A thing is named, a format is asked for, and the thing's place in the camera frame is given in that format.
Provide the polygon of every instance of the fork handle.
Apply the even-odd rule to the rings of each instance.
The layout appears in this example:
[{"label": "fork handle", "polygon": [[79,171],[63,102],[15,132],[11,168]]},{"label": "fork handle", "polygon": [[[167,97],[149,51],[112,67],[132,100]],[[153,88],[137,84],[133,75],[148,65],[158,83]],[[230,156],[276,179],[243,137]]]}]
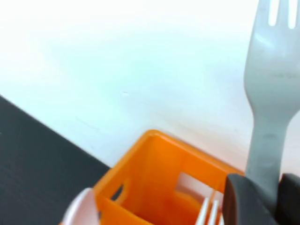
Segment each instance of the fork handle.
[{"label": "fork handle", "polygon": [[254,128],[245,176],[257,185],[257,191],[271,213],[275,212],[281,158],[288,120],[254,116]]}]

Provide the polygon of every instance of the black table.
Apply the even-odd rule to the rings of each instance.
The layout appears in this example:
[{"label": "black table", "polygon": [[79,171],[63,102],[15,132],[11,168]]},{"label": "black table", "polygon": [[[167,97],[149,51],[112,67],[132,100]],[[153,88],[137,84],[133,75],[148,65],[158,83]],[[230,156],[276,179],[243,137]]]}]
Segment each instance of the black table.
[{"label": "black table", "polygon": [[0,97],[0,225],[56,225],[108,170]]}]

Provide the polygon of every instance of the orange plastic caddy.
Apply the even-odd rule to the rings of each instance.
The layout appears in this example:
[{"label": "orange plastic caddy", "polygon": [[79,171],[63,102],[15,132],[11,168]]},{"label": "orange plastic caddy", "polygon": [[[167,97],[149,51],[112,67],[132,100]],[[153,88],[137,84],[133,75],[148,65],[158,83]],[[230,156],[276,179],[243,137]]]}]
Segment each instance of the orange plastic caddy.
[{"label": "orange plastic caddy", "polygon": [[[147,131],[94,186],[101,225],[194,225],[201,204],[175,190],[184,172],[224,192],[240,171],[156,130]],[[116,201],[113,194],[123,186]]]}]

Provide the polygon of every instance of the white plastic fork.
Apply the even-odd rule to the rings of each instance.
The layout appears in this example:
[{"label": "white plastic fork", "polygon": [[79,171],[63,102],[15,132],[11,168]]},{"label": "white plastic fork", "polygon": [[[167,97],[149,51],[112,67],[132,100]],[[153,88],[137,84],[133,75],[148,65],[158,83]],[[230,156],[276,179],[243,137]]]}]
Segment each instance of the white plastic fork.
[{"label": "white plastic fork", "polygon": [[[195,225],[204,225],[205,221],[206,221],[206,217],[207,217],[207,213],[208,213],[208,208],[209,208],[209,202],[210,199],[209,198],[205,198],[198,216],[198,219],[196,221]],[[208,225],[215,225],[216,224],[216,219],[217,219],[217,215],[218,215],[218,205],[219,205],[219,201],[218,200],[214,200],[212,207],[211,207],[211,211],[210,211],[210,217],[208,220]],[[224,220],[223,217],[220,217],[219,223],[218,225],[224,225]]]},{"label": "white plastic fork", "polygon": [[254,115],[246,177],[274,212],[287,127],[300,109],[300,0],[296,27],[288,28],[289,1],[281,0],[275,26],[270,0],[260,0],[250,40],[245,89]]}]

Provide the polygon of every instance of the fork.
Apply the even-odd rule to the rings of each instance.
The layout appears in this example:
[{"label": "fork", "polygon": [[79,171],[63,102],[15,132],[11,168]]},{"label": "fork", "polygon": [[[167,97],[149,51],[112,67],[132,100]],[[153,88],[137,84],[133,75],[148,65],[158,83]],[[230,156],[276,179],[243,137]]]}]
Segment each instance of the fork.
[{"label": "fork", "polygon": [[270,0],[260,0],[251,35],[245,90],[254,128],[245,176],[274,212],[287,127],[300,109],[300,0],[294,29],[288,28],[289,1],[279,2],[270,26]]},{"label": "fork", "polygon": [[[210,210],[210,214],[208,215],[209,202],[210,202],[210,198],[207,197],[204,199],[195,225],[204,225],[205,221],[206,221],[206,217],[209,217],[207,225],[215,225],[216,224],[219,201],[218,200],[213,201],[213,204],[212,204],[212,207]],[[223,220],[222,216],[219,219],[218,225],[224,225],[224,220]]]}]

